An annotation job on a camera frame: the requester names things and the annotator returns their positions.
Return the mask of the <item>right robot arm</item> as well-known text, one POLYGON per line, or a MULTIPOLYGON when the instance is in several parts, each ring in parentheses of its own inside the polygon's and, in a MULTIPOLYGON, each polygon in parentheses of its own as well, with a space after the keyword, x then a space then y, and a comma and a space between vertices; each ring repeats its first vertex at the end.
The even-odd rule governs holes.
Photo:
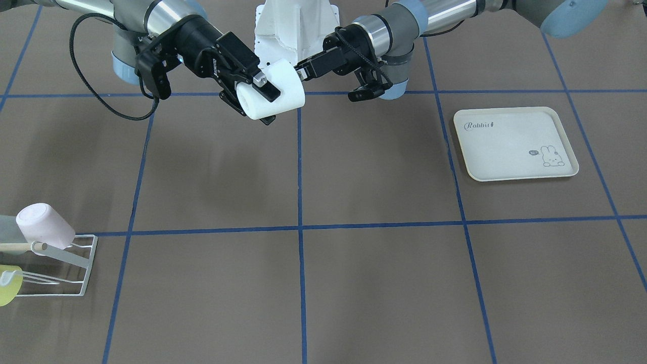
POLYGON ((222 88, 220 99, 243 116, 238 85, 249 86, 262 101, 274 102, 281 92, 261 71, 260 59, 232 32, 220 32, 196 1, 2 1, 2 12, 26 5, 72 10, 79 18, 71 27, 69 54, 85 87, 99 97, 79 68, 75 35, 86 19, 113 26, 112 50, 115 73, 139 86, 152 100, 149 118, 159 102, 172 93, 168 72, 184 64, 199 78, 212 78, 222 88))

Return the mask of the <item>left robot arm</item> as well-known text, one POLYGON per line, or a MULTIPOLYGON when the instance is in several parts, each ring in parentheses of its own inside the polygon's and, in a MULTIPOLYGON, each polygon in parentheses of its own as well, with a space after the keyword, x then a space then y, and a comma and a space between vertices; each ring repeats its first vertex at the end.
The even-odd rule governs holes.
POLYGON ((329 72, 353 73, 358 88, 352 102, 394 100, 407 89, 414 42, 447 34, 466 19, 485 12, 512 10, 543 34, 566 38, 587 27, 605 9, 606 1, 397 1, 356 18, 324 37, 322 51, 300 61, 302 81, 329 72))

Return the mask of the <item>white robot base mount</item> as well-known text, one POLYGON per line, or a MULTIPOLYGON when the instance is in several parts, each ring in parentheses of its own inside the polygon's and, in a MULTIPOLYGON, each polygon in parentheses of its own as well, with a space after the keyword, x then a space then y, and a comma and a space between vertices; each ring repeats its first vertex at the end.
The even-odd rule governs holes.
POLYGON ((256 7, 254 53, 265 68, 279 60, 291 65, 322 51, 322 42, 340 25, 329 1, 266 1, 256 7))

